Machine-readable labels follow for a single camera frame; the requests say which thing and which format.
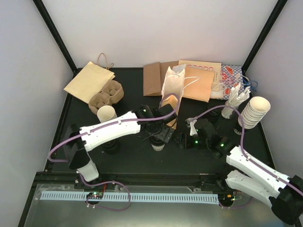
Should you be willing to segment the single white paper cup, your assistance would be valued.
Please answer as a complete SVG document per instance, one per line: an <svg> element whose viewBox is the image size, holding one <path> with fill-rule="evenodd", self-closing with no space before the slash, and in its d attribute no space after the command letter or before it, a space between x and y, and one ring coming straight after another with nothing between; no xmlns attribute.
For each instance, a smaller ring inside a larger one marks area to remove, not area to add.
<svg viewBox="0 0 303 227"><path fill-rule="evenodd" d="M152 148L153 148L155 151L161 151L161 150L163 150L163 148L164 148L165 144L164 144L164 145L162 145L162 146L159 146L159 147L157 147L157 146L153 146L152 144L151 144L151 146L152 146Z"/></svg>

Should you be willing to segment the orange paper bag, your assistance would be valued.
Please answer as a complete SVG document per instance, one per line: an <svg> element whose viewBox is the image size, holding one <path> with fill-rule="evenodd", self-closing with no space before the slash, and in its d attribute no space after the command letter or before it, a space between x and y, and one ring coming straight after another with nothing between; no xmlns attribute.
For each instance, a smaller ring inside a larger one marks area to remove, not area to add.
<svg viewBox="0 0 303 227"><path fill-rule="evenodd" d="M208 102L215 73L186 67L183 97Z"/></svg>
<svg viewBox="0 0 303 227"><path fill-rule="evenodd" d="M185 69L177 74L171 67L168 67L161 90L162 100L160 102L160 107L170 104L172 108L176 110L177 116L184 93L184 80Z"/></svg>

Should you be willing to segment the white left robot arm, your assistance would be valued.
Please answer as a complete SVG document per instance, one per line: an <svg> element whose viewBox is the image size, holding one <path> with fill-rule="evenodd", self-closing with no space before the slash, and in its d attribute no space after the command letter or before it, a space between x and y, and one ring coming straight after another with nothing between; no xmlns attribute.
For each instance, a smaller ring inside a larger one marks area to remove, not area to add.
<svg viewBox="0 0 303 227"><path fill-rule="evenodd" d="M63 138L66 142L63 150L68 167L78 171L91 189L96 189L101 185L102 178L89 156L90 151L102 146L106 151L117 152L120 149L118 138L142 131L157 142L166 144L174 132L168 123L177 117L176 110L170 104L160 108L140 105L137 109L104 123L84 127L72 124Z"/></svg>

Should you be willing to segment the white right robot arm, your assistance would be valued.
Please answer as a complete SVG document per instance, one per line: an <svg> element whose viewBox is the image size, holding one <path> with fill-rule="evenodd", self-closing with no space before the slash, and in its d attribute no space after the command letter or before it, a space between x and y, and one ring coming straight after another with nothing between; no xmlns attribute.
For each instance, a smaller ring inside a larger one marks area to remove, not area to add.
<svg viewBox="0 0 303 227"><path fill-rule="evenodd" d="M242 191L267 206L281 221L295 225L303 213L303 180L289 177L261 162L241 145L219 136L207 119L186 119L188 133L180 133L176 142L180 148L208 150L216 159L226 162L215 179L216 187Z"/></svg>

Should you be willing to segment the stack of black cup lids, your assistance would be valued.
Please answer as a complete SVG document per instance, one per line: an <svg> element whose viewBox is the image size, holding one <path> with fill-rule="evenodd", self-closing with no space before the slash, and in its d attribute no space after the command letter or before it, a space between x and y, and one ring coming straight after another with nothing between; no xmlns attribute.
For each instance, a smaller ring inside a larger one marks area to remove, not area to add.
<svg viewBox="0 0 303 227"><path fill-rule="evenodd" d="M222 108L216 108L205 115L205 118L212 124L215 124L221 116Z"/></svg>

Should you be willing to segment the brown kraft paper bag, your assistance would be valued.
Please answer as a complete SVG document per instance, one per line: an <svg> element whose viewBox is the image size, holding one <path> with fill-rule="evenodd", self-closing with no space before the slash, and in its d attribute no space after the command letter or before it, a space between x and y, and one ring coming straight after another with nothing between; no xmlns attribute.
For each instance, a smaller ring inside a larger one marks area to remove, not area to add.
<svg viewBox="0 0 303 227"><path fill-rule="evenodd" d="M164 83L168 67L173 68L178 61L155 62L143 67L143 95L161 96L161 89Z"/></svg>

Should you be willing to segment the blue checkered paper bag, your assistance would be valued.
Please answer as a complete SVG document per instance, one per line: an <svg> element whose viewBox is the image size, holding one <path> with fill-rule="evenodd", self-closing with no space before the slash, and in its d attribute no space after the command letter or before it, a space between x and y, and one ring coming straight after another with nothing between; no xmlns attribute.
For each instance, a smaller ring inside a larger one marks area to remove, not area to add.
<svg viewBox="0 0 303 227"><path fill-rule="evenodd" d="M251 90L256 91L258 83L254 80L248 79L248 77L243 76L241 66L237 65L222 65L221 67L221 76L223 97L219 98L221 100L227 100L231 93L232 87L241 85L239 93L243 92L246 87L250 87Z"/></svg>

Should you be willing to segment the stack of white paper cups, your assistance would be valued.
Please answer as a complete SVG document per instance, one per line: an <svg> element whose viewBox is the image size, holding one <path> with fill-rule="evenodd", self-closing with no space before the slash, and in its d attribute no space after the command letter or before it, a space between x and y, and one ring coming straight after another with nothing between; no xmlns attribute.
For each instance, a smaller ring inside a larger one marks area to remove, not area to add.
<svg viewBox="0 0 303 227"><path fill-rule="evenodd" d="M105 105L97 111L97 117L101 123L117 118L115 109L110 105Z"/></svg>

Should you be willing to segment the beige bag with red circles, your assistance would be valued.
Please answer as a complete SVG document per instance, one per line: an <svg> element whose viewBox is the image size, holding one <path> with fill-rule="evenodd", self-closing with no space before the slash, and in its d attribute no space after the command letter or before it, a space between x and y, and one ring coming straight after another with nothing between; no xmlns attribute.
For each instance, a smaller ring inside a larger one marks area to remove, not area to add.
<svg viewBox="0 0 303 227"><path fill-rule="evenodd" d="M187 67L218 72L221 70L221 63L218 62L207 62L207 61L189 61L189 60L179 60L179 65L185 64Z"/></svg>

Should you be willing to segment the stack of pulp cup carriers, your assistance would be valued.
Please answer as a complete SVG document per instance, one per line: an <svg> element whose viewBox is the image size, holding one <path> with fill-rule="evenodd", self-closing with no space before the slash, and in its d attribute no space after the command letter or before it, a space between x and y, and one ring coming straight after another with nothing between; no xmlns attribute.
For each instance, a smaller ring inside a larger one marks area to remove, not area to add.
<svg viewBox="0 0 303 227"><path fill-rule="evenodd" d="M89 109L97 114L98 110L106 105L112 106L117 104L124 97L124 90L122 85L111 80L107 82L101 89L101 91L95 94L89 101Z"/></svg>

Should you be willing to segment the white paper bag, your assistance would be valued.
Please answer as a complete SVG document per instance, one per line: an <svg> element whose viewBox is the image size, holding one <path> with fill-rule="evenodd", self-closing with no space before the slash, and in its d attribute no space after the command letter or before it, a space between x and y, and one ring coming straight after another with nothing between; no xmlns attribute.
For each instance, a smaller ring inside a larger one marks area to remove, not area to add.
<svg viewBox="0 0 303 227"><path fill-rule="evenodd" d="M185 69L185 67L186 67L186 64L176 65L176 66L173 66L172 70L175 73L179 74L179 73L181 73Z"/></svg>

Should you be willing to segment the black frame post right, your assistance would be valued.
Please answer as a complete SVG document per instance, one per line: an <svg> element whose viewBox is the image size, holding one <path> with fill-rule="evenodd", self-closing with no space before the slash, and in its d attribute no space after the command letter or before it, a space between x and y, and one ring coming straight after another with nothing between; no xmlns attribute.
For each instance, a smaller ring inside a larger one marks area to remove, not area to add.
<svg viewBox="0 0 303 227"><path fill-rule="evenodd" d="M258 51L260 50L263 42L265 41L267 35L269 34L270 30L272 29L273 25L275 24L276 20L278 19L280 13L282 12L283 8L287 4L288 0L278 0L271 11L265 25L263 26L260 34L258 35L251 51L249 52L243 66L242 66L242 73L243 75L246 74L247 70L249 69L250 65L252 64L254 58L256 57Z"/></svg>

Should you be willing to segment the black frame post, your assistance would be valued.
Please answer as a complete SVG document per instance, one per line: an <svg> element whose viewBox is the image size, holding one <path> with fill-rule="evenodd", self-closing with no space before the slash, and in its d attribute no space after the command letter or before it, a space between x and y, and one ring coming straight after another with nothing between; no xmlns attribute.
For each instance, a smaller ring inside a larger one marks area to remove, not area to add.
<svg viewBox="0 0 303 227"><path fill-rule="evenodd" d="M276 20L278 19L280 13L282 12L283 8L287 4L288 0L278 0L271 11L265 25L263 26L260 34L258 35L251 51L249 52L243 66L242 66L242 73L243 75L246 74L247 70L249 69L250 65L252 64L254 58L256 57L258 51L260 50L263 42L265 41L267 35L269 34L270 30L272 29L273 25L275 24Z"/></svg>
<svg viewBox="0 0 303 227"><path fill-rule="evenodd" d="M33 0L33 3L35 4L38 12L40 13L43 21L45 22L47 28L49 29L51 35L53 36L57 46L59 47L62 55L64 56L66 62L68 63L70 69L74 73L77 70L77 67L76 67L63 39L61 38L60 33L57 30L55 23L53 22L46 6L44 5L42 0Z"/></svg>

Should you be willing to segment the black frame post left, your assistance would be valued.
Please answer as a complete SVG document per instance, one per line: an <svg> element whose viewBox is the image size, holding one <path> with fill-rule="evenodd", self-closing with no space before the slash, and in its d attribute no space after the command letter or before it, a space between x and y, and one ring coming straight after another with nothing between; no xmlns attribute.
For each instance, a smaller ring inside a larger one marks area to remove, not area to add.
<svg viewBox="0 0 303 227"><path fill-rule="evenodd" d="M62 55L64 56L66 62L68 63L70 69L74 73L77 70L77 67L76 67L63 39L61 38L60 33L57 30L55 23L53 22L46 6L44 5L42 0L33 0L33 3L35 4L38 12L40 13L43 21L45 22L47 28L49 29L51 35L53 36L57 46L59 47Z"/></svg>

